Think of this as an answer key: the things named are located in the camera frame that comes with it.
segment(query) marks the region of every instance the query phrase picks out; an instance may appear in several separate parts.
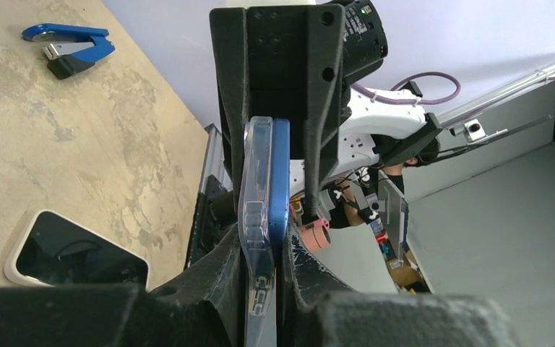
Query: smartphone screen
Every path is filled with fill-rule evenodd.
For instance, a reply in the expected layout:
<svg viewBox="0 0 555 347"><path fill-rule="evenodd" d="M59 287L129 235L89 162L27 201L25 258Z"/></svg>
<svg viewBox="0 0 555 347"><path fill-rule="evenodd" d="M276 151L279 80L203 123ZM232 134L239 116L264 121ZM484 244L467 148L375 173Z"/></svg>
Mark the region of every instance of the smartphone screen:
<svg viewBox="0 0 555 347"><path fill-rule="evenodd" d="M33 224L16 261L18 272L52 286L138 283L148 264L140 257L49 211Z"/></svg>

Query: white smartphone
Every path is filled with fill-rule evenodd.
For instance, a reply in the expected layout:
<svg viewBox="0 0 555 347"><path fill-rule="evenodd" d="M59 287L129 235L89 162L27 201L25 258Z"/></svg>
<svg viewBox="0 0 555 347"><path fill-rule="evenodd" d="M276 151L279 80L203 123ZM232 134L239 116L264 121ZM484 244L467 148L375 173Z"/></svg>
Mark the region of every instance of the white smartphone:
<svg viewBox="0 0 555 347"><path fill-rule="evenodd" d="M4 272L24 286L137 283L147 289L150 265L96 232L41 210L14 245Z"/></svg>

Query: stapler handle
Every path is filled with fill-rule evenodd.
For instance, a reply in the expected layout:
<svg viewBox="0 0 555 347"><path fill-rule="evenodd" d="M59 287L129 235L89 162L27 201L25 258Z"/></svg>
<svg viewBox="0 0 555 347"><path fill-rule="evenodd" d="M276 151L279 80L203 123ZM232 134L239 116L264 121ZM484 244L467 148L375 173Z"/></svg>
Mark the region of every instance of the stapler handle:
<svg viewBox="0 0 555 347"><path fill-rule="evenodd" d="M91 36L106 37L108 35L107 29L53 23L33 25L22 31L22 38L26 41L83 42L88 41Z"/></svg>

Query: blue stapler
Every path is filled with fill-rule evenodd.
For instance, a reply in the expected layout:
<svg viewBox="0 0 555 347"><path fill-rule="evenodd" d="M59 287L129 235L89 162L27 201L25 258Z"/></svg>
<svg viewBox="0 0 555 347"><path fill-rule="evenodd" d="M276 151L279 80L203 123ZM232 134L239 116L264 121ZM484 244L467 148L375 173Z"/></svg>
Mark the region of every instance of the blue stapler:
<svg viewBox="0 0 555 347"><path fill-rule="evenodd" d="M89 69L116 49L106 29L43 23L22 31L27 41L53 41L43 48L48 69L59 80Z"/></svg>

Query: person's arm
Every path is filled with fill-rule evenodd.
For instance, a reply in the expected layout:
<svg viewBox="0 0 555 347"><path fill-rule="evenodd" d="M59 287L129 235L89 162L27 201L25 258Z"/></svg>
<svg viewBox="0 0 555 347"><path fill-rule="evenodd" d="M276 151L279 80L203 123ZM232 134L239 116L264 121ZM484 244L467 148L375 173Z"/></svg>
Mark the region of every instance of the person's arm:
<svg viewBox="0 0 555 347"><path fill-rule="evenodd" d="M355 202L356 197L354 196L352 189L349 188L351 184L353 183L346 179L343 182L341 182L339 186L343 189L343 196L346 199ZM365 223L363 218L361 218L361 216L358 215L358 210L355 209L354 207L344 203L343 212L345 212L345 217L348 219L348 224L350 224L350 226L359 226Z"/></svg>

